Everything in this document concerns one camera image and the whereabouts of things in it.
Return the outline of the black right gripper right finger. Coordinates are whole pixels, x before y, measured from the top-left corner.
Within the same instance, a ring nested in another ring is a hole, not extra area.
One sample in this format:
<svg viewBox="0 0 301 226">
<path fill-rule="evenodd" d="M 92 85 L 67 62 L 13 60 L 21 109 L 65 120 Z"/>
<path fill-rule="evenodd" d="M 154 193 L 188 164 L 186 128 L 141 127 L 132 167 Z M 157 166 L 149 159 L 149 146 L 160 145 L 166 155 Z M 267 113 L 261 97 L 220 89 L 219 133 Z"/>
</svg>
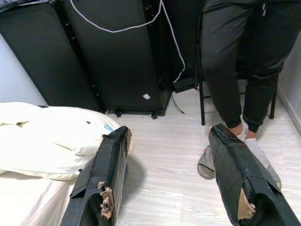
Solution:
<svg viewBox="0 0 301 226">
<path fill-rule="evenodd" d="M 224 125 L 210 129 L 215 178 L 234 226 L 299 226 L 267 169 Z"/>
</svg>

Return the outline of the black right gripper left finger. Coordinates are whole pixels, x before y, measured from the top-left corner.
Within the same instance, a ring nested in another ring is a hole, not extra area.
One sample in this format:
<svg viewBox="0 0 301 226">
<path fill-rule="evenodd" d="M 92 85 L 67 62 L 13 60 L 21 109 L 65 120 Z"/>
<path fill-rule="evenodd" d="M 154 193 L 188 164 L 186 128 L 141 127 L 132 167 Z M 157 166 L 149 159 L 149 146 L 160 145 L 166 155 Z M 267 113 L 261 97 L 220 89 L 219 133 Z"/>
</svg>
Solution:
<svg viewBox="0 0 301 226">
<path fill-rule="evenodd" d="M 103 136 L 96 155 L 79 173 L 62 226 L 116 225 L 131 136 L 126 126 Z"/>
</svg>

